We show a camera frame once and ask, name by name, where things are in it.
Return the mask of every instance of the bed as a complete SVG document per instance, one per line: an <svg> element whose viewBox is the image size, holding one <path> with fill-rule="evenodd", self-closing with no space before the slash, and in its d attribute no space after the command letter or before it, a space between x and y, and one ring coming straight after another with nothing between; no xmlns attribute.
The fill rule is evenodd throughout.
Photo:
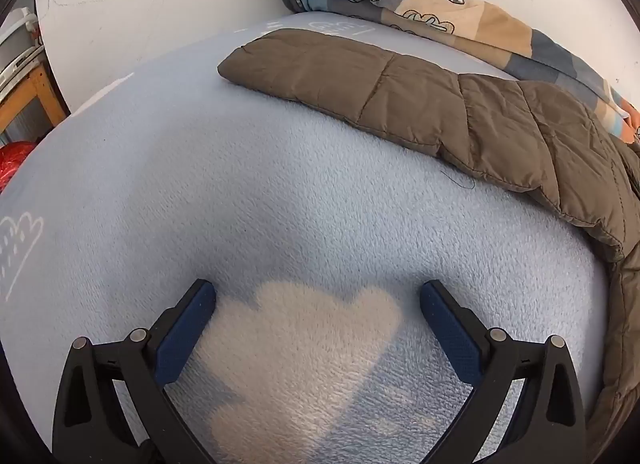
<svg viewBox="0 0 640 464"><path fill-rule="evenodd" d="M305 13L177 50L97 94L0 196L0 339L40 436L50 444L73 339L121 339L195 278L214 282L218 309L169 394L217 462L419 462L470 390L420 314L430 278L514 338L563 336L589 411L607 278L587 239L522 196L218 76L235 47L282 27L508 78L416 36Z"/></svg>

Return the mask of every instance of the white container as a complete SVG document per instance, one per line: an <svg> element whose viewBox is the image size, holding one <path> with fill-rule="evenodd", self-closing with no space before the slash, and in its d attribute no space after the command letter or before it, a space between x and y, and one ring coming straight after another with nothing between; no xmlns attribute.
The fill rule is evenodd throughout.
<svg viewBox="0 0 640 464"><path fill-rule="evenodd" d="M0 72L36 44L31 37L38 17L27 7L14 9L0 26Z"/></svg>

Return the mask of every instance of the cloud print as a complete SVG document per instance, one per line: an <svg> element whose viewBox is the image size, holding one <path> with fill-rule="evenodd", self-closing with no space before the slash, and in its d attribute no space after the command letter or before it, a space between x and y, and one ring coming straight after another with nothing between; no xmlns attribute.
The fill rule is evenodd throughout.
<svg viewBox="0 0 640 464"><path fill-rule="evenodd" d="M23 213L16 223L11 217L0 221L0 297L9 300L29 253L42 234L44 220Z"/></svg>
<svg viewBox="0 0 640 464"><path fill-rule="evenodd" d="M393 339L398 304L367 287L347 303L322 290L268 282L258 307L218 301L196 348L239 402L212 412L218 445L238 462L306 462Z"/></svg>

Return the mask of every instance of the fleece blanket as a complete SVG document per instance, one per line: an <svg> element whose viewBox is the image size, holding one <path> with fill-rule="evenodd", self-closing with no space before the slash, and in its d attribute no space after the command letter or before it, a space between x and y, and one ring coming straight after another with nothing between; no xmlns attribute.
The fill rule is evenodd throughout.
<svg viewBox="0 0 640 464"><path fill-rule="evenodd" d="M420 312L430 278L514 338L562 335L590 408L607 280L586 238L521 196L218 76L233 49L278 27L510 77L322 12L123 73L0 194L0 338L41 436L73 339L123 339L197 277L218 308L168 393L219 463L420 462L469 392Z"/></svg>
<svg viewBox="0 0 640 464"><path fill-rule="evenodd" d="M640 113L581 58L483 0L283 0L295 12L329 11L395 27L484 60L519 80L555 83L612 135L636 140Z"/></svg>

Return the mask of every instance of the brown padded comforter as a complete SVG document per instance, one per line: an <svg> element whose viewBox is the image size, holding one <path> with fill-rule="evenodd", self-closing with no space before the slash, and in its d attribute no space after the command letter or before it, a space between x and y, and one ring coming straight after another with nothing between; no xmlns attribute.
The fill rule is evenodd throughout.
<svg viewBox="0 0 640 464"><path fill-rule="evenodd" d="M640 394L638 156L555 85L455 74L307 30L267 34L231 53L218 71L525 192L593 237L610 277L603 389L588 421L594 460Z"/></svg>

